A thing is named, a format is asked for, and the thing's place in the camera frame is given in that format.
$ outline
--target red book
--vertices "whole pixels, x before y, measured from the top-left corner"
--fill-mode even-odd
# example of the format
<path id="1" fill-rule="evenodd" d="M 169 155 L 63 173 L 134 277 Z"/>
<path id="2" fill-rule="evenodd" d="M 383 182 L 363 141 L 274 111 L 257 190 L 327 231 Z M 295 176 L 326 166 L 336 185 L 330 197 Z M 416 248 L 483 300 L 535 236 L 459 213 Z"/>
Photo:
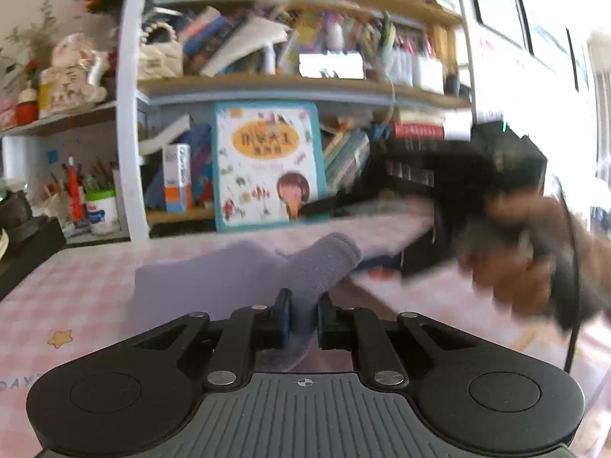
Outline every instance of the red book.
<path id="1" fill-rule="evenodd" d="M 443 126 L 423 124 L 421 122 L 394 121 L 391 124 L 394 139 L 444 139 Z"/>

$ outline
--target round pad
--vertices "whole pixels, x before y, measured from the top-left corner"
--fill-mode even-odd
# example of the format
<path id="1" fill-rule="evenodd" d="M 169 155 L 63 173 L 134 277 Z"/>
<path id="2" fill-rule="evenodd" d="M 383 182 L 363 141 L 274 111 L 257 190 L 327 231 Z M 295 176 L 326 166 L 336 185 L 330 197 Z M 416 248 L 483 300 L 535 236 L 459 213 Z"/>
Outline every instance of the round pad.
<path id="1" fill-rule="evenodd" d="M 567 442 L 584 411 L 581 388 L 562 370 L 492 349 L 448 353 L 417 401 L 433 429 L 480 454 L 523 456 Z"/>
<path id="2" fill-rule="evenodd" d="M 134 404 L 141 385 L 125 374 L 94 374 L 77 382 L 70 391 L 72 403 L 91 413 L 111 413 Z"/>
<path id="3" fill-rule="evenodd" d="M 541 396 L 535 382 L 511 372 L 491 372 L 476 377 L 469 385 L 469 393 L 483 407 L 508 413 L 528 410 Z"/>
<path id="4" fill-rule="evenodd" d="M 129 356 L 93 353 L 47 372 L 32 386 L 26 409 L 46 448 L 127 456 L 172 435 L 195 401 L 191 382 L 167 353 L 141 349 Z"/>

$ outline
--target table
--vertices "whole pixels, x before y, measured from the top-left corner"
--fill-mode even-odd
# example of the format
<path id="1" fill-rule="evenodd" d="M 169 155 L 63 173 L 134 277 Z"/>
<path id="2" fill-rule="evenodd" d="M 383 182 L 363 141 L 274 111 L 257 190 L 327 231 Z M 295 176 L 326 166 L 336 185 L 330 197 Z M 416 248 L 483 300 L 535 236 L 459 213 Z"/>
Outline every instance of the table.
<path id="1" fill-rule="evenodd" d="M 270 250 L 292 253 L 332 231 L 350 235 L 374 255 L 398 250 L 424 232 L 430 214 L 338 219 L 315 225 L 248 234 L 203 234 L 63 250 L 42 264 L 0 302 L 0 456 L 31 458 L 40 450 L 25 412 L 27 391 L 45 371 L 123 339 L 134 273 L 145 264 L 179 261 L 251 239 Z M 382 315 L 417 311 L 474 335 L 561 366 L 566 340 L 549 323 L 515 321 L 491 299 L 476 295 L 470 280 L 448 264 L 401 283 L 396 276 L 355 273 L 334 292 L 348 306 L 372 306 Z M 329 353 L 304 361 L 304 369 L 339 369 L 349 360 Z M 611 330 L 597 319 L 584 328 L 573 375 L 591 408 L 611 367 Z"/>

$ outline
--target metal screw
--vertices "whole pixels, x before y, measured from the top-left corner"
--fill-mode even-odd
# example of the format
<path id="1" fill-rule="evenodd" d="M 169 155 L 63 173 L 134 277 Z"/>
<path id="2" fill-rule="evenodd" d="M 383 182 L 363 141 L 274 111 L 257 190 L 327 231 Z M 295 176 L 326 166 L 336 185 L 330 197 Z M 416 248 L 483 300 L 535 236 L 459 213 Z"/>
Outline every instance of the metal screw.
<path id="1" fill-rule="evenodd" d="M 374 380 L 383 386 L 396 386 L 405 380 L 402 374 L 394 370 L 382 370 L 373 376 Z"/>
<path id="2" fill-rule="evenodd" d="M 233 384 L 237 376 L 229 370 L 217 370 L 208 374 L 208 382 L 215 386 L 228 386 Z"/>

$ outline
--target bag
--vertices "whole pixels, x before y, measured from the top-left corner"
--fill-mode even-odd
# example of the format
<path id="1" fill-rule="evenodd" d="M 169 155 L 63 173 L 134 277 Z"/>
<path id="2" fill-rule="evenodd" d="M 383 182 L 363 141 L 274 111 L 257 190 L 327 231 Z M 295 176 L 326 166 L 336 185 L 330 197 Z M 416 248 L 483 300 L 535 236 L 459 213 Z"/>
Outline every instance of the bag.
<path id="1" fill-rule="evenodd" d="M 165 29 L 169 42 L 147 44 L 149 35 Z M 161 79 L 183 76 L 183 47 L 178 42 L 176 31 L 167 22 L 155 22 L 142 33 L 142 44 L 138 56 L 138 80 Z"/>

